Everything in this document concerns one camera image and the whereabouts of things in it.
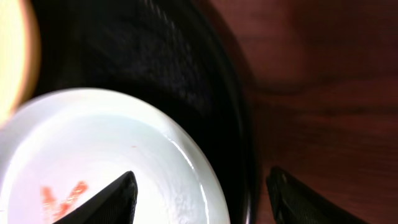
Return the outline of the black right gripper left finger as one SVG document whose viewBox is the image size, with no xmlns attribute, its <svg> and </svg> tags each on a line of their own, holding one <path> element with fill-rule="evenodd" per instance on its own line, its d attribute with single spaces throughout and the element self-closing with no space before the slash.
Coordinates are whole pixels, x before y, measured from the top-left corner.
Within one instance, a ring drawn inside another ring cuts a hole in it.
<svg viewBox="0 0 398 224">
<path fill-rule="evenodd" d="M 125 172 L 54 224 L 132 224 L 137 195 L 138 187 L 134 173 Z"/>
</svg>

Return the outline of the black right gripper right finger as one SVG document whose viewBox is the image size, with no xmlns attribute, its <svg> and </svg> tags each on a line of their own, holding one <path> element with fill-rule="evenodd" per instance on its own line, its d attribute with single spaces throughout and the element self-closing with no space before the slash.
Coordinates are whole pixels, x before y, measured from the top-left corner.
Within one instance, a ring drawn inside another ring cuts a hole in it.
<svg viewBox="0 0 398 224">
<path fill-rule="evenodd" d="M 271 168 L 266 185 L 277 224 L 366 224 L 280 167 Z"/>
</svg>

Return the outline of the pale green plate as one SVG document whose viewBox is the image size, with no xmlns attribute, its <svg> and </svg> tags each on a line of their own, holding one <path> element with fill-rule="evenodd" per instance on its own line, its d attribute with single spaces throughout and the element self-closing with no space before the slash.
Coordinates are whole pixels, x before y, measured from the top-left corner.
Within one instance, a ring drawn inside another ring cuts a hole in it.
<svg viewBox="0 0 398 224">
<path fill-rule="evenodd" d="M 194 140 L 157 108 L 110 90 L 38 97 L 1 129 L 1 222 L 53 223 L 131 171 L 135 223 L 229 223 L 223 190 Z"/>
</svg>

